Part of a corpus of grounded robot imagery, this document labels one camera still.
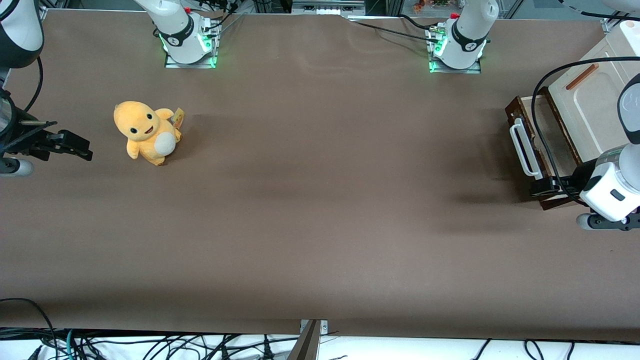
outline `metal bracket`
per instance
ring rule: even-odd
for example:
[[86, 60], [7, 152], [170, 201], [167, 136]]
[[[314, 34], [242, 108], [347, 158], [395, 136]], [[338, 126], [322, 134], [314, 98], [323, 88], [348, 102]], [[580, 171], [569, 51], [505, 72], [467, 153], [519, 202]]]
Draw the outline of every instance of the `metal bracket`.
[[605, 34], [608, 34], [611, 32], [612, 29], [609, 26], [609, 19], [600, 20], [600, 25], [602, 25], [602, 31], [604, 31]]
[[429, 39], [438, 40], [437, 43], [433, 43], [427, 41], [427, 52], [429, 53], [429, 72], [444, 72], [448, 74], [480, 74], [480, 59], [476, 60], [476, 62], [471, 65], [471, 67], [467, 69], [454, 69], [445, 65], [444, 62], [437, 56], [435, 56], [436, 51], [439, 51], [447, 39], [445, 34], [444, 23], [438, 23], [437, 26], [432, 26], [431, 28], [424, 30], [424, 34]]
[[585, 230], [622, 230], [629, 231], [631, 229], [640, 229], [640, 208], [636, 209], [635, 213], [627, 215], [622, 221], [611, 222], [599, 214], [583, 214], [578, 219], [584, 216], [583, 222]]
[[317, 360], [320, 334], [328, 330], [326, 320], [302, 320], [300, 329], [302, 334], [293, 345], [287, 360]]
[[[329, 333], [329, 320], [320, 321], [320, 335], [327, 335]], [[300, 334], [305, 330], [305, 327], [309, 323], [309, 320], [300, 320]]]

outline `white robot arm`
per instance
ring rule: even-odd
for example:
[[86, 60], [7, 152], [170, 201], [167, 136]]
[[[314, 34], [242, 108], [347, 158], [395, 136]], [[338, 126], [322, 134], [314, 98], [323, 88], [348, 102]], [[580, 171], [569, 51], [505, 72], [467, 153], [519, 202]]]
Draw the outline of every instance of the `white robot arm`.
[[[640, 207], [640, 74], [622, 90], [618, 117], [630, 143], [598, 157], [580, 197], [608, 222], [621, 222], [619, 228], [638, 228], [640, 224], [630, 222], [638, 223], [640, 218], [630, 214]], [[597, 215], [583, 214], [578, 224], [585, 229], [597, 228], [603, 222]]]
[[482, 55], [486, 36], [498, 19], [500, 8], [496, 0], [468, 0], [457, 19], [448, 19], [446, 39], [434, 55], [452, 69], [467, 69]]
[[160, 32], [166, 52], [177, 62], [194, 63], [211, 52], [203, 38], [211, 34], [211, 20], [187, 13], [179, 1], [135, 0], [144, 8]]
[[44, 35], [37, 3], [38, 0], [0, 2], [0, 67], [26, 67], [40, 55]]

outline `yellow plush toy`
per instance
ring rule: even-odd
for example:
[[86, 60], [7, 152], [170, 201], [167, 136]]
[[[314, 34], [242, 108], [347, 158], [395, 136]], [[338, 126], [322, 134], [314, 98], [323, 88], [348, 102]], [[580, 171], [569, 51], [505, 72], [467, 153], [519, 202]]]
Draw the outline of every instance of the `yellow plush toy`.
[[116, 106], [113, 120], [127, 141], [127, 153], [132, 159], [141, 154], [154, 165], [163, 165], [164, 157], [171, 154], [182, 139], [179, 129], [184, 112], [175, 114], [169, 109], [153, 111], [138, 101], [125, 101]]

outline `black cable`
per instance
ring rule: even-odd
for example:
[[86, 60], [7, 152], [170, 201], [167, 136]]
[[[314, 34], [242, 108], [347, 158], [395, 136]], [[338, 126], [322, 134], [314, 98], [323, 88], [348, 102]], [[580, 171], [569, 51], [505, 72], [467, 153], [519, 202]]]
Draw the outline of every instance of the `black cable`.
[[601, 13], [589, 13], [589, 12], [580, 12], [580, 14], [582, 14], [584, 16], [598, 17], [598, 18], [604, 18], [604, 19], [640, 21], [640, 17], [633, 17], [633, 16], [604, 15], [604, 14], [601, 14]]
[[375, 25], [364, 24], [363, 22], [357, 22], [357, 21], [354, 21], [354, 22], [356, 24], [358, 24], [358, 25], [366, 26], [368, 28], [382, 30], [382, 31], [386, 31], [387, 33], [398, 34], [398, 35], [402, 35], [402, 36], [408, 37], [408, 38], [416, 38], [416, 39], [419, 39], [419, 40], [424, 40], [424, 41], [433, 42], [433, 43], [438, 42], [436, 39], [432, 39], [432, 38], [418, 37], [418, 36], [415, 36], [415, 35], [401, 33], [399, 31], [395, 31], [395, 30], [389, 30], [389, 29], [381, 28], [381, 27], [375, 26]]
[[147, 353], [142, 357], [142, 360], [145, 360], [147, 358], [147, 356], [149, 356], [149, 354], [151, 354], [151, 351], [153, 351], [156, 348], [156, 346], [160, 345], [160, 343], [163, 342], [163, 341], [167, 341], [168, 339], [169, 339], [169, 337], [165, 336], [164, 339], [158, 341], [154, 346], [152, 346], [149, 349], [149, 351], [147, 351]]
[[12, 0], [9, 6], [0, 14], [0, 21], [5, 20], [11, 13], [15, 10], [15, 7], [18, 6], [18, 1], [20, 0]]
[[572, 341], [571, 346], [569, 347], [569, 352], [566, 353], [566, 360], [571, 360], [571, 354], [573, 354], [574, 348], [575, 348], [575, 341]]
[[431, 24], [431, 25], [420, 25], [417, 22], [415, 22], [412, 18], [410, 18], [409, 16], [407, 16], [407, 15], [405, 15], [403, 13], [398, 15], [398, 17], [408, 20], [409, 22], [411, 22], [411, 25], [415, 26], [416, 28], [423, 29], [423, 30], [428, 30], [431, 26], [438, 25], [437, 22], [434, 23], [434, 24]]
[[31, 109], [31, 107], [33, 106], [33, 103], [36, 102], [36, 99], [38, 98], [38, 95], [40, 95], [40, 91], [42, 89], [42, 60], [40, 59], [40, 57], [38, 56], [38, 71], [40, 72], [40, 79], [38, 80], [38, 87], [36, 88], [36, 92], [33, 94], [31, 101], [29, 101], [29, 104], [24, 108], [24, 111], [29, 111], [29, 109]]
[[558, 0], [558, 2], [561, 3], [562, 5], [568, 7], [569, 9], [571, 9], [571, 10], [573, 10], [575, 12], [578, 12], [581, 15], [584, 15], [584, 16], [598, 17], [598, 18], [601, 18], [601, 19], [640, 21], [640, 17], [625, 16], [625, 15], [606, 15], [606, 14], [602, 14], [602, 13], [583, 12], [582, 10], [576, 8], [575, 6], [565, 4], [564, 0]]
[[204, 359], [205, 359], [205, 360], [211, 360], [211, 359], [213, 359], [213, 357], [218, 353], [218, 351], [220, 351], [220, 349], [221, 349], [223, 346], [225, 346], [229, 341], [231, 341], [231, 340], [233, 340], [233, 339], [237, 338], [238, 336], [239, 336], [239, 335], [235, 335], [235, 334], [234, 334], [234, 335], [230, 335], [230, 336], [227, 338], [227, 335], [225, 335], [225, 336], [222, 338], [222, 341], [218, 344], [218, 346], [216, 346], [216, 348], [214, 348], [212, 352], [210, 352], [210, 353], [208, 353], [207, 355], [205, 355]]
[[542, 84], [550, 76], [553, 76], [557, 72], [569, 69], [574, 66], [587, 65], [592, 63], [613, 62], [613, 61], [640, 61], [640, 56], [613, 56], [610, 58], [594, 58], [594, 59], [580, 60], [573, 63], [568, 63], [566, 65], [562, 65], [560, 67], [555, 68], [554, 70], [551, 70], [546, 75], [544, 75], [542, 79], [540, 79], [540, 82], [538, 82], [538, 84], [536, 85], [536, 88], [533, 90], [533, 97], [531, 98], [531, 122], [533, 123], [533, 126], [536, 128], [536, 131], [538, 132], [538, 137], [540, 138], [540, 142], [542, 143], [542, 146], [544, 146], [545, 148], [545, 152], [547, 153], [547, 157], [549, 158], [549, 163], [551, 164], [551, 167], [554, 170], [554, 174], [557, 177], [558, 185], [560, 186], [560, 189], [562, 189], [563, 193], [566, 194], [569, 197], [569, 199], [573, 200], [574, 202], [580, 205], [587, 206], [587, 207], [588, 205], [584, 201], [579, 200], [574, 194], [567, 191], [566, 187], [564, 186], [564, 183], [560, 180], [560, 174], [556, 166], [556, 161], [554, 160], [554, 157], [551, 154], [551, 149], [549, 148], [547, 140], [545, 139], [545, 136], [540, 130], [540, 126], [538, 125], [538, 120], [536, 119], [536, 96], [538, 95], [538, 92], [540, 91]]
[[227, 14], [227, 16], [225, 16], [225, 17], [224, 17], [224, 19], [222, 19], [222, 21], [220, 21], [219, 23], [215, 24], [214, 26], [209, 26], [208, 28], [204, 28], [204, 31], [209, 31], [209, 30], [211, 30], [211, 29], [215, 29], [215, 28], [217, 28], [218, 26], [221, 26], [221, 25], [222, 25], [222, 23], [223, 23], [225, 20], [227, 20], [227, 19], [231, 16], [231, 14], [233, 14], [233, 12], [229, 12], [229, 13]]
[[166, 353], [166, 358], [167, 358], [167, 360], [168, 360], [172, 355], [174, 355], [176, 352], [178, 352], [178, 350], [180, 350], [180, 349], [182, 349], [182, 348], [185, 348], [185, 346], [186, 346], [188, 343], [192, 342], [193, 340], [196, 340], [196, 339], [197, 339], [197, 338], [199, 338], [199, 337], [200, 337], [199, 335], [196, 335], [196, 336], [192, 337], [191, 339], [186, 340], [185, 342], [183, 342], [183, 343], [182, 343], [182, 345], [180, 345], [179, 347], [177, 347], [177, 348], [173, 348], [173, 349], [169, 349], [169, 352], [167, 352], [167, 353]]
[[488, 338], [484, 344], [482, 344], [482, 346], [480, 347], [480, 350], [478, 351], [478, 353], [476, 354], [476, 356], [471, 359], [471, 360], [478, 360], [480, 359], [480, 357], [482, 356], [482, 353], [484, 352], [484, 348], [486, 348], [487, 345], [489, 345], [489, 341], [491, 341], [491, 338]]
[[[529, 352], [529, 343], [533, 343], [533, 345], [536, 347], [536, 350], [538, 351], [538, 355], [540, 355], [539, 359], [536, 359], [530, 352]], [[525, 340], [524, 341], [524, 350], [525, 352], [527, 352], [527, 355], [531, 358], [531, 360], [545, 360], [545, 357], [542, 356], [542, 351], [540, 350], [540, 347], [538, 346], [538, 343], [533, 341], [533, 340]]]
[[38, 312], [40, 313], [40, 315], [42, 315], [42, 318], [44, 319], [44, 321], [47, 322], [47, 326], [49, 327], [49, 331], [51, 332], [51, 336], [53, 337], [53, 342], [54, 344], [56, 344], [56, 360], [58, 360], [58, 338], [56, 337], [56, 334], [53, 330], [53, 325], [51, 324], [51, 320], [49, 319], [49, 317], [47, 316], [47, 314], [44, 312], [44, 310], [42, 310], [42, 308], [33, 300], [31, 299], [25, 299], [24, 297], [8, 297], [5, 299], [0, 299], [0, 302], [4, 302], [4, 301], [22, 301], [22, 302], [28, 302], [29, 304], [31, 304], [33, 307], [36, 308], [36, 310], [38, 310]]

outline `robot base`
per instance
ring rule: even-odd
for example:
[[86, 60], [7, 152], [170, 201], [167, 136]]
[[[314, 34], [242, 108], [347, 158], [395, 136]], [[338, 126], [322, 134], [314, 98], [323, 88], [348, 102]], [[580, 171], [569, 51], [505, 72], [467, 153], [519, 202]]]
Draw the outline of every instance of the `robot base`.
[[[437, 26], [432, 27], [429, 30], [425, 30], [424, 34], [427, 38], [434, 38], [438, 41], [442, 41], [444, 26], [444, 22], [438, 23]], [[441, 45], [441, 43], [433, 43], [427, 41], [427, 51], [429, 53], [429, 72], [445, 72], [448, 74], [480, 74], [481, 71], [479, 59], [476, 60], [476, 62], [471, 65], [471, 67], [462, 70], [454, 69], [445, 65], [445, 63], [442, 62], [440, 58], [435, 56], [436, 48]]]
[[211, 49], [207, 54], [205, 54], [200, 60], [190, 63], [184, 64], [175, 61], [170, 55], [169, 52], [164, 49], [166, 53], [166, 59], [164, 61], [164, 67], [167, 69], [215, 69], [218, 62], [218, 49], [220, 48], [220, 34], [222, 32], [222, 26], [218, 25], [220, 20], [210, 20], [205, 18], [206, 26], [214, 27], [203, 33], [202, 38], [202, 46], [206, 49]]

